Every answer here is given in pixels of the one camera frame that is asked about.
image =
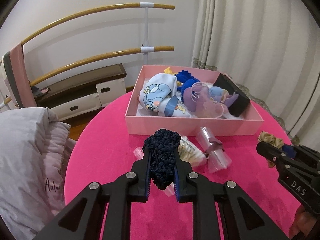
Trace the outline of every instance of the curtain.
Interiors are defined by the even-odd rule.
[[[192,65],[227,73],[320,151],[320,29],[301,0],[200,0]]]

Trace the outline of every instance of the silver bolt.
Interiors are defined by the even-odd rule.
[[[236,184],[234,181],[229,180],[229,181],[227,182],[227,186],[228,186],[228,187],[231,187],[231,188],[234,188],[234,187],[237,186],[237,184]]]
[[[97,189],[99,187],[98,182],[91,182],[89,185],[89,189]]]
[[[136,174],[133,171],[129,171],[126,176],[128,179],[132,179],[136,176]]]
[[[190,172],[190,173],[189,173],[189,177],[192,178],[192,179],[196,179],[196,178],[198,178],[198,176],[199,176],[199,175],[198,175],[198,173],[196,173],[196,172]]]

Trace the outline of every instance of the pink tabletop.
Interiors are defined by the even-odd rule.
[[[66,203],[90,182],[112,182],[131,170],[136,160],[132,152],[143,146],[147,136],[127,132],[124,114],[130,96],[131,93],[127,93],[112,102],[82,132],[68,164]],[[218,137],[232,165],[214,174],[209,173],[206,166],[194,171],[214,182],[235,181],[288,234],[300,204],[277,182],[278,172],[268,168],[266,160],[257,154],[256,145],[262,130],[283,138],[287,144],[290,140],[267,111],[253,104],[265,121],[256,135]],[[199,147],[194,137],[189,139]],[[167,197],[151,182],[149,201],[132,203],[131,239],[192,239],[192,204],[177,203],[174,196]]]

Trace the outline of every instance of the white wall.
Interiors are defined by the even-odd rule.
[[[175,10],[149,9],[149,45],[174,46],[174,52],[149,54],[149,64],[189,66],[198,12],[198,0],[20,0],[0,29],[0,55],[43,26],[78,11],[127,2],[172,4]],[[24,45],[29,80],[77,60],[110,51],[140,47],[144,9],[121,9],[84,16],[41,34]],[[142,55],[106,59],[67,71],[39,85],[97,67],[123,63],[126,86],[135,84]]]

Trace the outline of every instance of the pink box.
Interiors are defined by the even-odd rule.
[[[161,116],[136,116],[138,109],[138,97],[146,79],[155,74],[163,73],[170,67],[173,73],[188,70],[201,82],[214,83],[220,72],[197,69],[190,67],[144,65],[141,68],[137,82],[134,86],[125,121],[129,134],[151,135],[157,130],[165,128],[185,136],[195,136],[200,127],[209,127],[216,136],[252,135],[263,124],[263,119],[250,103],[243,113],[245,120],[230,120],[219,118],[185,118],[185,117],[161,117]]]

